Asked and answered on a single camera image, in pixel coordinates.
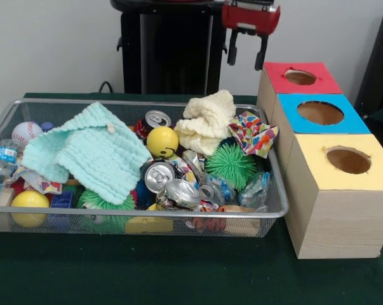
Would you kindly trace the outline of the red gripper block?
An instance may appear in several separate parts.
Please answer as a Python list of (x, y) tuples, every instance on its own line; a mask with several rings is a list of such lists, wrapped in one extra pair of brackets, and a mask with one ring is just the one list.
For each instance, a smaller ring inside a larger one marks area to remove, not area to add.
[(222, 23), (225, 28), (232, 29), (229, 41), (227, 63), (236, 63), (236, 40), (238, 29), (252, 30), (261, 40), (260, 50), (255, 59), (255, 70), (263, 69), (268, 38), (278, 25), (281, 6), (265, 1), (225, 1), (222, 6)]

